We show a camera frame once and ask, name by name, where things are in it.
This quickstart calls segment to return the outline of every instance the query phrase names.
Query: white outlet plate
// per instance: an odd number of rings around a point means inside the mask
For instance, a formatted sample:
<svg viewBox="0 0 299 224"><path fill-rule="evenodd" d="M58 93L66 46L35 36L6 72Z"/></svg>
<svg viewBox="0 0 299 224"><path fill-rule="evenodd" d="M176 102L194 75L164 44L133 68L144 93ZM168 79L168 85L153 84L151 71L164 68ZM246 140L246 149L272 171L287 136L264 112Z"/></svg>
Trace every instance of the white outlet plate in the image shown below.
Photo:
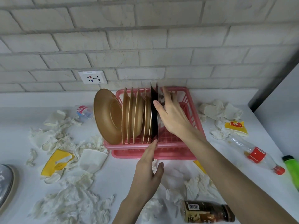
<svg viewBox="0 0 299 224"><path fill-rule="evenodd" d="M79 71L84 84L107 84L103 71Z"/></svg>

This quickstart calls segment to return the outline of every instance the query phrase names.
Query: brick wall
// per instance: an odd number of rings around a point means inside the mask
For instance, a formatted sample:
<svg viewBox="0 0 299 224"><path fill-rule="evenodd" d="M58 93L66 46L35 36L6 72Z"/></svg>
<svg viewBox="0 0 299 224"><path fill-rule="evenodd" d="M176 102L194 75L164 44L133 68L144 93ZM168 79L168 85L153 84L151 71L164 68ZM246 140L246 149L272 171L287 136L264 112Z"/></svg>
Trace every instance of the brick wall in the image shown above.
<svg viewBox="0 0 299 224"><path fill-rule="evenodd" d="M0 0L0 92L259 88L296 63L299 0ZM103 70L107 85L78 71Z"/></svg>

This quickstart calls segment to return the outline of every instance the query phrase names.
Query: green bottle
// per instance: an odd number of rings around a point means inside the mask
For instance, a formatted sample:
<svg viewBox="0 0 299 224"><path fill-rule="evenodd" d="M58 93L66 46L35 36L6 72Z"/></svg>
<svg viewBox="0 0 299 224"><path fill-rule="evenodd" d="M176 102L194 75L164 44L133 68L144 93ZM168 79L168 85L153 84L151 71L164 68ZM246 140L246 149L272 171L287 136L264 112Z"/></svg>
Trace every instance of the green bottle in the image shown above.
<svg viewBox="0 0 299 224"><path fill-rule="evenodd" d="M292 156L284 156L282 159L292 176L295 187L299 190L299 163Z"/></svg>

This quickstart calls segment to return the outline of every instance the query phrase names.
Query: yellow paper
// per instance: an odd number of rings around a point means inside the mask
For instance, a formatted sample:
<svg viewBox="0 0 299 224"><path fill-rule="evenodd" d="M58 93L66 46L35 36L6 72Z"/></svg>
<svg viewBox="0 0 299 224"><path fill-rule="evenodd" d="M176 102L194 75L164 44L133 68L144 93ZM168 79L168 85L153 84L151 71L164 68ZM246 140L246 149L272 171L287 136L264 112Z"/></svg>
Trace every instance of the yellow paper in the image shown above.
<svg viewBox="0 0 299 224"><path fill-rule="evenodd" d="M68 156L71 157L67 160L60 162L61 159L64 159ZM70 162L73 158L74 155L69 152L60 149L55 150L55 152L51 155L50 159L44 166L41 175L51 177L55 171L62 170L63 168L65 168L67 163Z"/></svg>
<svg viewBox="0 0 299 224"><path fill-rule="evenodd" d="M236 134L243 136L243 137L248 137L248 132L244 126L244 121L242 122L236 122L236 121L231 121L227 122L224 125L225 128L233 130Z"/></svg>
<svg viewBox="0 0 299 224"><path fill-rule="evenodd" d="M207 174L198 160L193 161L193 163L195 163L205 174Z"/></svg>

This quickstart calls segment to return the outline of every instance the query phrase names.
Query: dish rack tray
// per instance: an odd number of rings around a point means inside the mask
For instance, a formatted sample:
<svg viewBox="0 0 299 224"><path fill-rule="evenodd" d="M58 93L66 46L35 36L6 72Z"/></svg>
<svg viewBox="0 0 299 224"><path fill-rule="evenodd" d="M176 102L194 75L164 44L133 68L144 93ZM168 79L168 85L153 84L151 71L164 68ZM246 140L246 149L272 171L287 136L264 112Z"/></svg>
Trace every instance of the dish rack tray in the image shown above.
<svg viewBox="0 0 299 224"><path fill-rule="evenodd" d="M200 123L198 114L196 112L193 100L190 92L186 87L167 87L168 91L176 93L177 99L188 117L193 127L199 129L204 135L204 130ZM150 88L139 89L140 93L145 97L145 91L149 96ZM137 95L137 89L133 89L135 96ZM116 92L116 98L122 105L124 89ZM142 143L143 134L138 136L133 144L133 139L130 139L130 144L125 141L125 144L111 145L107 141L104 141L104 146L111 150L111 154L115 158L123 159L140 159L144 150L149 146L148 143ZM155 150L155 159L181 159L181 160L194 160L196 159L189 148L174 134L170 133L165 127L159 130L159 140L157 149Z"/></svg>

